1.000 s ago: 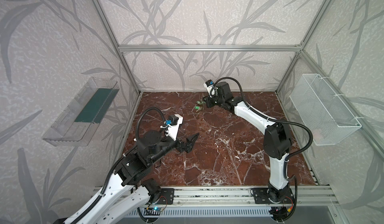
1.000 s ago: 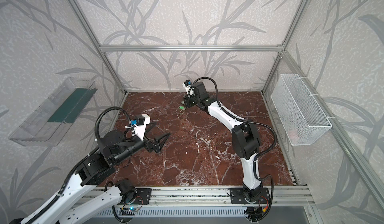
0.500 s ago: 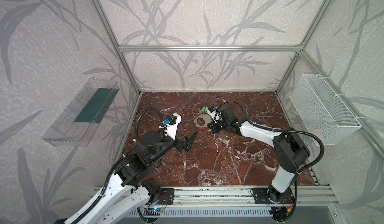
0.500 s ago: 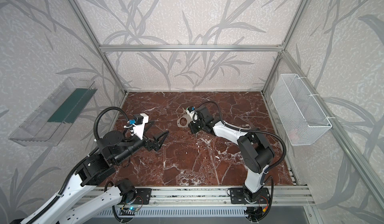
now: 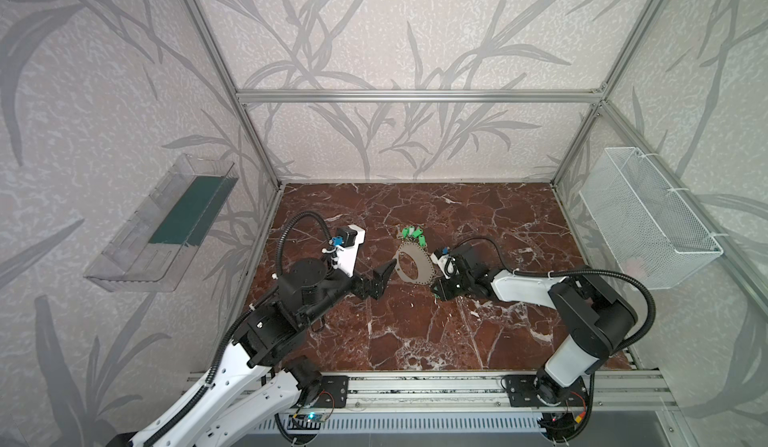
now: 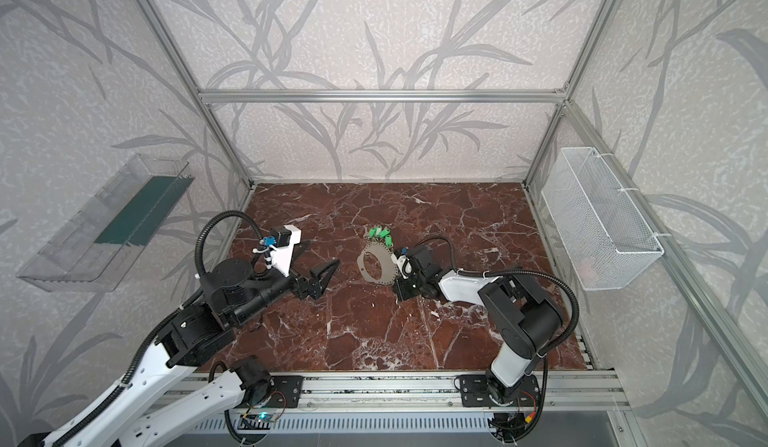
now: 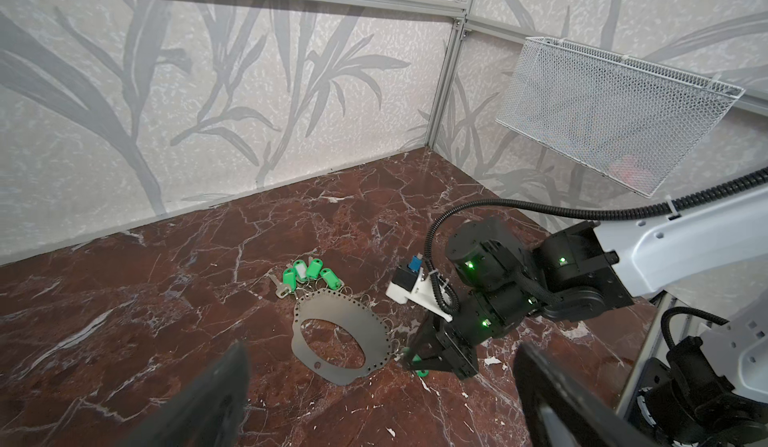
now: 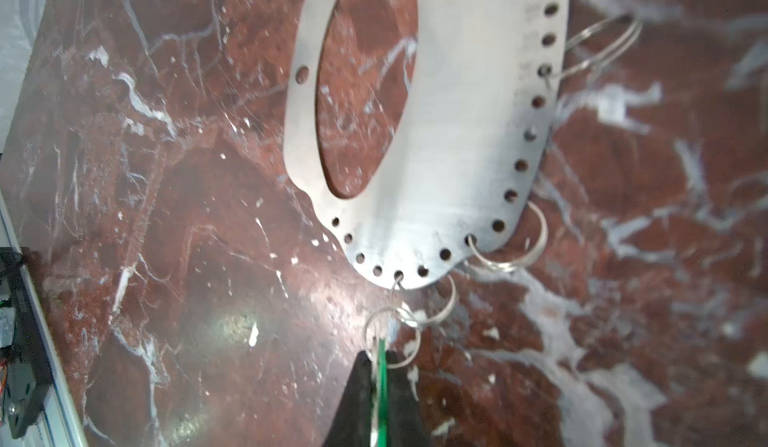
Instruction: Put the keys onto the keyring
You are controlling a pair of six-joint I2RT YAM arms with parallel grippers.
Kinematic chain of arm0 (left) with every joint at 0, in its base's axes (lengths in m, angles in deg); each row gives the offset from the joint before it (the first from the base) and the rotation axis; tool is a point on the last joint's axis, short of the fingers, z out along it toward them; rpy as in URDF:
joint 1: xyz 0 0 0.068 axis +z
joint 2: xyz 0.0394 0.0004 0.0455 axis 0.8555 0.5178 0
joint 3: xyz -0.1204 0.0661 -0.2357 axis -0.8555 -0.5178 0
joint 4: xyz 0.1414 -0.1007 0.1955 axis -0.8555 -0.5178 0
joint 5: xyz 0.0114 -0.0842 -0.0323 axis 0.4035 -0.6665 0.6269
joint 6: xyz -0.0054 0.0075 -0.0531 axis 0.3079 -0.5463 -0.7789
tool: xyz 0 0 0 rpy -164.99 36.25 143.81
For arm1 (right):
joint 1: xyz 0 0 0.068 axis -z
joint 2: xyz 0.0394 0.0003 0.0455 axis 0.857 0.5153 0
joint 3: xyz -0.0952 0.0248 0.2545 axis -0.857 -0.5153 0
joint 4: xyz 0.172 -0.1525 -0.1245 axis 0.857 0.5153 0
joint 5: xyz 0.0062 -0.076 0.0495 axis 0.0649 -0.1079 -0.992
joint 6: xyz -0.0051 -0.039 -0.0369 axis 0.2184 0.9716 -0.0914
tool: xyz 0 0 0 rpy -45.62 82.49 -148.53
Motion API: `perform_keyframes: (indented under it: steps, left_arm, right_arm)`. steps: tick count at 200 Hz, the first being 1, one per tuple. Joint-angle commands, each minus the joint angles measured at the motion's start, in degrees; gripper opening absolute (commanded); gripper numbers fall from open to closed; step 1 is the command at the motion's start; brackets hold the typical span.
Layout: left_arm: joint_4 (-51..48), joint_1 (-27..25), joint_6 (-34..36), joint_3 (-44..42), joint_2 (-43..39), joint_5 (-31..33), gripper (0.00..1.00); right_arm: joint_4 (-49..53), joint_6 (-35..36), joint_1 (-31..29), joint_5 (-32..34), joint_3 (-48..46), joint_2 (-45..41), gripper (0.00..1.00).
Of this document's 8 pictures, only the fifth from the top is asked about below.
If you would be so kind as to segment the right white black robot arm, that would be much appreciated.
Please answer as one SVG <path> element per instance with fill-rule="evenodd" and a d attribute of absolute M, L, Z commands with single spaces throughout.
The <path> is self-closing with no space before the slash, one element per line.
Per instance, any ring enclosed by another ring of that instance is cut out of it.
<path fill-rule="evenodd" d="M 602 275 L 524 274 L 515 269 L 490 268 L 475 249 L 462 245 L 438 249 L 430 255 L 439 269 L 431 291 L 440 300 L 477 297 L 507 303 L 527 303 L 553 309 L 567 336 L 536 374 L 520 388 L 542 405 L 558 406 L 586 374 L 601 367 L 638 322 L 634 308 Z"/>

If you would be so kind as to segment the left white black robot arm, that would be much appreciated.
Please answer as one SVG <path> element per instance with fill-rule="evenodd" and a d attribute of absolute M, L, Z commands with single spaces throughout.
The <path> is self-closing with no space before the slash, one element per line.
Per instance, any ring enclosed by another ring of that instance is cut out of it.
<path fill-rule="evenodd" d="M 349 294 L 378 299 L 395 270 L 391 260 L 371 277 L 305 258 L 278 276 L 270 297 L 225 333 L 211 367 L 157 420 L 112 446 L 231 446 L 268 418 L 321 393 L 322 376 L 306 357 L 285 358 L 309 328 Z"/>

